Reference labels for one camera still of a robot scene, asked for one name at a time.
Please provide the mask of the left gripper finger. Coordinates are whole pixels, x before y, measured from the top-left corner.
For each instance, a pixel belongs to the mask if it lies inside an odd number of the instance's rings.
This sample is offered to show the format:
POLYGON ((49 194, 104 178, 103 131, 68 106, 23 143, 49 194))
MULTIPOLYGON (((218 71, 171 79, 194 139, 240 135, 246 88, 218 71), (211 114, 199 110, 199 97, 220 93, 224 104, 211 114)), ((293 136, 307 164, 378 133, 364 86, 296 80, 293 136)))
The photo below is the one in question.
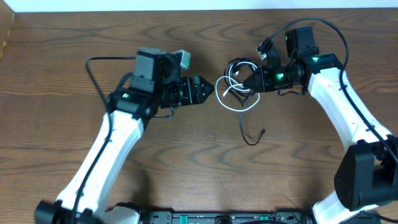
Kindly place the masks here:
POLYGON ((204 103, 207 98, 214 92, 213 88, 210 89, 195 89, 192 93, 192 104, 199 105, 204 103))
POLYGON ((215 89, 213 84, 206 81, 202 76, 199 75, 193 77, 193 82, 201 92, 213 92, 215 89))

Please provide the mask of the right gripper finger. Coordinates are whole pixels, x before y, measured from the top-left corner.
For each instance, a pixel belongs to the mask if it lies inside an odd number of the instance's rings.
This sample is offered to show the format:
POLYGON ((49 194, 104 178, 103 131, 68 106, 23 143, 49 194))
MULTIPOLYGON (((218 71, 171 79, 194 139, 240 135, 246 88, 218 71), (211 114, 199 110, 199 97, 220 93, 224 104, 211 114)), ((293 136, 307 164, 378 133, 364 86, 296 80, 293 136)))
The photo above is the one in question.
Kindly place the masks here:
POLYGON ((263 92, 263 82, 260 78, 248 77, 243 81, 243 86, 259 93, 263 92))
POLYGON ((244 83, 262 83, 263 82, 263 72, 262 68, 256 69, 250 76, 245 79, 244 83))

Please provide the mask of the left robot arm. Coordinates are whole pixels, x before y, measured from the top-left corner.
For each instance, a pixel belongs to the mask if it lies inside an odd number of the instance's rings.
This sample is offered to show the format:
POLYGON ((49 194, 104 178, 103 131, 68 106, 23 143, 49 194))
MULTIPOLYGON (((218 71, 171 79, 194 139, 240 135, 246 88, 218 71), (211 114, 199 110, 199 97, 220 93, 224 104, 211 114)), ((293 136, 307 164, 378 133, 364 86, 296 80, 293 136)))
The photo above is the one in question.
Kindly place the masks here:
POLYGON ((199 105, 214 86, 203 77, 181 77, 190 66, 186 50, 173 53, 141 47, 134 71, 125 74, 109 96, 105 114, 81 167, 54 203, 41 201, 36 223, 139 223, 140 213, 125 205, 108 210, 109 194, 129 152, 159 108, 199 105))

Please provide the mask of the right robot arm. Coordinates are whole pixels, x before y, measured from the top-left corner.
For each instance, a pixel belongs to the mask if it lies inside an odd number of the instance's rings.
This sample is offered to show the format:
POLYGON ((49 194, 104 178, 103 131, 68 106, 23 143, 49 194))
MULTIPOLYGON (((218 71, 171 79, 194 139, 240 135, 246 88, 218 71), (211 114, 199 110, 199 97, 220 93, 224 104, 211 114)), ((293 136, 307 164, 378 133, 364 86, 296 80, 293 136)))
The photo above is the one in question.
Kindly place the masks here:
POLYGON ((257 46, 265 66, 253 71, 244 87, 265 93, 302 87, 318 101, 334 125, 345 156, 334 177, 334 191, 313 205, 303 223, 343 223, 362 215, 379 221, 369 210, 397 200, 397 138, 366 108, 333 53, 322 54, 311 27, 285 34, 288 64, 282 65, 273 42, 257 46))

